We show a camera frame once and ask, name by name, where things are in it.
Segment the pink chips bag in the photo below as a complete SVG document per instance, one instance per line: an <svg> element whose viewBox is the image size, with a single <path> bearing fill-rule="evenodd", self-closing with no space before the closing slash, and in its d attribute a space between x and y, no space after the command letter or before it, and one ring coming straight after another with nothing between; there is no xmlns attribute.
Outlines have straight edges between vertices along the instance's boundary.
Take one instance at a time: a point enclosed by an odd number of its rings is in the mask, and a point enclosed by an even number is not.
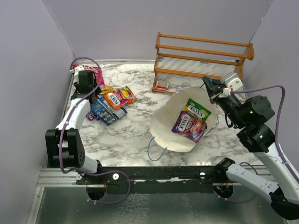
<svg viewBox="0 0 299 224"><path fill-rule="evenodd" d="M79 66L79 64L74 64L72 65L72 68L75 68ZM105 82L104 82L104 79L102 77L102 72L101 72L101 69L99 67L93 67L93 66L89 66L89 65L83 65L85 70L90 70L90 71L93 71L94 72L94 77L96 78L96 82L97 83L100 83L100 86L104 86L105 85Z"/></svg>

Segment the yellow M&M's packet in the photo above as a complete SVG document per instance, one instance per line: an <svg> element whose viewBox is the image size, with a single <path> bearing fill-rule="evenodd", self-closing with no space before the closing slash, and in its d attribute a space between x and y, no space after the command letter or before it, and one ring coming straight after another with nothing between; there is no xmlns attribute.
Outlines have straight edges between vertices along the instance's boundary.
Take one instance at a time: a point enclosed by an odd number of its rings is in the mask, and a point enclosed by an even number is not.
<svg viewBox="0 0 299 224"><path fill-rule="evenodd" d="M101 86L100 87L100 95L112 92L113 90L114 90L114 88L109 85Z"/></svg>

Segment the blue snack packet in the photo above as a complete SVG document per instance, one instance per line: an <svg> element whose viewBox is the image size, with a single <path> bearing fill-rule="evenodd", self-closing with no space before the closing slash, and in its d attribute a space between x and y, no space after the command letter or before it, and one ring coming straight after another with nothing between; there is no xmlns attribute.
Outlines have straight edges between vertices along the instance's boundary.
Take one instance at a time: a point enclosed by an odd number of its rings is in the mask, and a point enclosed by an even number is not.
<svg viewBox="0 0 299 224"><path fill-rule="evenodd" d="M127 111L124 108L115 110L106 101L105 97L97 97L97 100L91 107L91 111L107 126L113 124L115 121L121 119L127 114Z"/></svg>

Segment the purple M&M's packet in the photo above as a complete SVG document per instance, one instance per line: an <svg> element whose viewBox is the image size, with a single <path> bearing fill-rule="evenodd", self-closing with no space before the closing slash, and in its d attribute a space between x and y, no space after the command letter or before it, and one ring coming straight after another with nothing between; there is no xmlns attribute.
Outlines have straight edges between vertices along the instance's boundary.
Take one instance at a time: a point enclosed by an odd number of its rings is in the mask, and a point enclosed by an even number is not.
<svg viewBox="0 0 299 224"><path fill-rule="evenodd" d="M99 120L99 117L94 114L92 111L89 111L86 116L85 116L89 121L93 121L93 120L96 120L98 121Z"/></svg>

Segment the orange Fox's candy packet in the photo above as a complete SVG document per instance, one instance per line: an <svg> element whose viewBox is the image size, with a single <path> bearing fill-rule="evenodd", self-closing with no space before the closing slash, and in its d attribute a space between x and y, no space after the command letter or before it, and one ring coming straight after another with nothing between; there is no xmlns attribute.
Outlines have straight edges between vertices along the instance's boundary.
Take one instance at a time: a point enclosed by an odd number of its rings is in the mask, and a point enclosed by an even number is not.
<svg viewBox="0 0 299 224"><path fill-rule="evenodd" d="M137 100L131 89L127 86L105 93L104 97L115 110L123 108Z"/></svg>

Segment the purple Fox's berries packet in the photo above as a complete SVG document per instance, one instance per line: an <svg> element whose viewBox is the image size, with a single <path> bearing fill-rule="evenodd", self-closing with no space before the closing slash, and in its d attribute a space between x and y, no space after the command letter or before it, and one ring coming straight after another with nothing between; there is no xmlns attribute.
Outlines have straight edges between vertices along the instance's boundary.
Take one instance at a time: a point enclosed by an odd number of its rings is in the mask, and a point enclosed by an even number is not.
<svg viewBox="0 0 299 224"><path fill-rule="evenodd" d="M171 131L198 143L206 129L207 124L205 121L189 112L181 111Z"/></svg>

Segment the blue checkered paper bag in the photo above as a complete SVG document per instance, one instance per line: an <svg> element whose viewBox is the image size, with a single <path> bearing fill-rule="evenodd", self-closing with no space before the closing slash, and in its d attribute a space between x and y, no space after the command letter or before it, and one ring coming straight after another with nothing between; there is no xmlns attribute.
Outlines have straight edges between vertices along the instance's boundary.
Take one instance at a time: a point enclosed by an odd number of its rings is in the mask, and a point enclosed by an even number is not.
<svg viewBox="0 0 299 224"><path fill-rule="evenodd" d="M182 88L151 116L147 152L153 141L164 151L190 152L218 123L216 106L204 88Z"/></svg>

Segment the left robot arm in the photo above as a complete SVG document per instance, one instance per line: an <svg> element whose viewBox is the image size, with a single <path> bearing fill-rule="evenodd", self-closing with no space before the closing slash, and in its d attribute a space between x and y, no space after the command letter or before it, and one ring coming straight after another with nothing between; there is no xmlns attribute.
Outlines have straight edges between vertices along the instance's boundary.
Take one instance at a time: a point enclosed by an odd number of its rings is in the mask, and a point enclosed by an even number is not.
<svg viewBox="0 0 299 224"><path fill-rule="evenodd" d="M103 180L101 163L86 156L79 131L100 88L91 70L79 71L75 77L78 81L69 110L55 129L45 133L48 163L65 174L73 170L87 173L87 179L98 184Z"/></svg>

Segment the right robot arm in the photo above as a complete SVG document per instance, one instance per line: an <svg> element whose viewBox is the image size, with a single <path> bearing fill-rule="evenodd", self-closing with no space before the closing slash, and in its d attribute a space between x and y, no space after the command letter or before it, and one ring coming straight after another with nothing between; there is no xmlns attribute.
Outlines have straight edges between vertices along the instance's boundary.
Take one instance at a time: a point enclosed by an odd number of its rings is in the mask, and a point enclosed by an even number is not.
<svg viewBox="0 0 299 224"><path fill-rule="evenodd" d="M202 81L210 102L223 110L233 128L240 129L237 134L239 141L266 166L274 181L247 171L229 158L224 158L215 166L215 179L219 182L238 182L263 197L282 218L297 220L299 173L285 156L278 142L278 131L273 132L266 125L273 116L279 119L281 111L274 112L268 98L260 95L241 103L235 96L241 90L231 88L225 81L206 76Z"/></svg>

